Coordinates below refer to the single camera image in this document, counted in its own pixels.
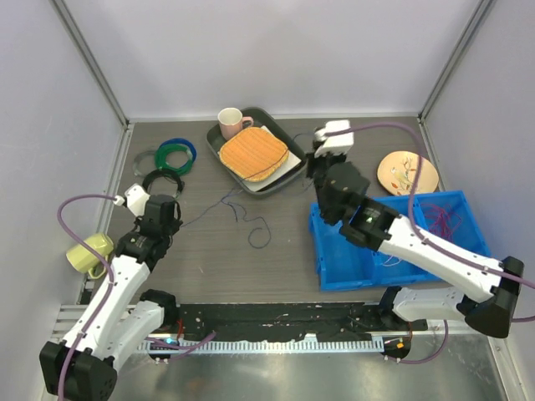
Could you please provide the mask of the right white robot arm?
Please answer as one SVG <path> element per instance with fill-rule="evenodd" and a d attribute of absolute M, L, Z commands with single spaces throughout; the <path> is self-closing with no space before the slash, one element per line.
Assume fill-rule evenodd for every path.
<path fill-rule="evenodd" d="M 491 338 L 506 338 L 520 295 L 524 264 L 459 247 L 418 227 L 406 215 L 366 195 L 369 180 L 344 155 L 308 153 L 306 176 L 316 191 L 323 221 L 339 227 L 354 246 L 395 256 L 449 283 L 442 290 L 413 292 L 388 287 L 377 318 L 395 330 L 421 319 L 457 320 Z"/>

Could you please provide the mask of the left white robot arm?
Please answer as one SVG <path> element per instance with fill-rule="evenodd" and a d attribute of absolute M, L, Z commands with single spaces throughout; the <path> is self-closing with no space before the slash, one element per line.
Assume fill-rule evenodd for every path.
<path fill-rule="evenodd" d="M 107 264 L 107 282 L 73 327 L 39 354 L 47 391 L 60 400 L 107 400 L 120 370 L 155 330 L 171 332 L 179 309 L 175 296 L 148 290 L 132 312 L 127 306 L 179 231 L 181 212 L 169 195 L 149 195 L 134 185 L 113 199 L 135 215 L 135 229 L 120 238 Z"/>

